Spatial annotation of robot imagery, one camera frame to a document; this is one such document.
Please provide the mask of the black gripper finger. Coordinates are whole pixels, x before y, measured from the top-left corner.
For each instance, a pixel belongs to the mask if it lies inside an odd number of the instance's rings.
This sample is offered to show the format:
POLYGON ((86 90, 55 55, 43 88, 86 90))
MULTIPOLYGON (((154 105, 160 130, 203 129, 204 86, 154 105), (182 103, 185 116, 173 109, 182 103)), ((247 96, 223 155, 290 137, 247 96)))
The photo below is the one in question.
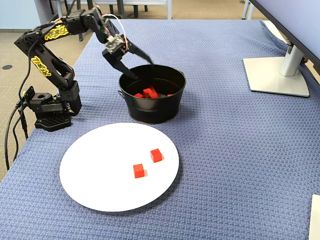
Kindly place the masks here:
POLYGON ((139 47, 137 47, 135 44, 131 42, 128 44, 128 52, 143 58, 151 65, 154 64, 149 55, 147 55, 143 50, 141 50, 139 47))
POLYGON ((124 75, 126 75, 127 77, 129 77, 131 79, 138 80, 139 78, 121 62, 124 54, 125 54, 125 52, 122 51, 121 49, 118 49, 114 52, 109 52, 107 49, 105 49, 102 52, 102 56, 107 60, 107 62, 114 69, 118 70, 119 72, 123 73, 124 75))

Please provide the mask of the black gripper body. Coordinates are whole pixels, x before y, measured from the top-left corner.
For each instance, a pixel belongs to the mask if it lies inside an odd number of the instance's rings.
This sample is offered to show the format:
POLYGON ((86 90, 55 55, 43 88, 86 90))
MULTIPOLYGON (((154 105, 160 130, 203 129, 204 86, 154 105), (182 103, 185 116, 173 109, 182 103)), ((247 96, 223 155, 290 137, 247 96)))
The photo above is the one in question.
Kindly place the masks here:
POLYGON ((116 50, 122 50, 125 54, 128 52, 127 38, 124 34, 119 33, 118 29, 111 21, 98 20, 97 24, 99 30, 96 33, 96 36, 98 40, 104 44, 104 50, 108 50, 111 53, 116 50))

